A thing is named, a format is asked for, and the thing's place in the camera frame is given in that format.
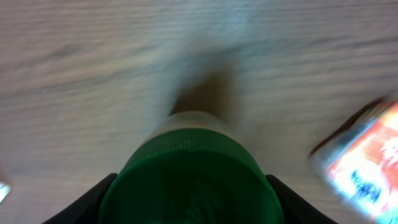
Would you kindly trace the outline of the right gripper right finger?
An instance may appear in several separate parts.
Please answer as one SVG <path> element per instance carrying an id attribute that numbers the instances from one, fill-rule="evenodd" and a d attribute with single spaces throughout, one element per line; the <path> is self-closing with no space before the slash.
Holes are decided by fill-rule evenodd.
<path id="1" fill-rule="evenodd" d="M 286 224 L 337 224 L 274 175 L 266 175 L 281 204 Z"/>

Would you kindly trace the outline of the green lid jar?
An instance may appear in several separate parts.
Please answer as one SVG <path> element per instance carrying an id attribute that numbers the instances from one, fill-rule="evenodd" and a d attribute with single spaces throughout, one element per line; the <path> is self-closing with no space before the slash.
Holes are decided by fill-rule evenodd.
<path id="1" fill-rule="evenodd" d="M 220 119 L 169 116 L 106 192 L 99 223 L 284 222 L 274 189 Z"/>

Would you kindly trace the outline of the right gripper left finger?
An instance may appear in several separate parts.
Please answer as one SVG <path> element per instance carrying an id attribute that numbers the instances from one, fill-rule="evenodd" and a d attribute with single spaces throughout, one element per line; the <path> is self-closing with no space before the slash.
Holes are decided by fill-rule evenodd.
<path id="1" fill-rule="evenodd" d="M 97 223 L 102 200 L 117 176 L 117 173 L 107 175 L 67 208 L 45 221 L 44 224 Z"/>

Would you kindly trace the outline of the orange small packet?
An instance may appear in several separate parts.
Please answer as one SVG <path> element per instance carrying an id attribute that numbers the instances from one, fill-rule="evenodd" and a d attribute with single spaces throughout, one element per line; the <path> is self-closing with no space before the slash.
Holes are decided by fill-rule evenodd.
<path id="1" fill-rule="evenodd" d="M 397 99 L 361 108 L 310 158 L 344 205 L 371 223 L 397 223 Z"/>

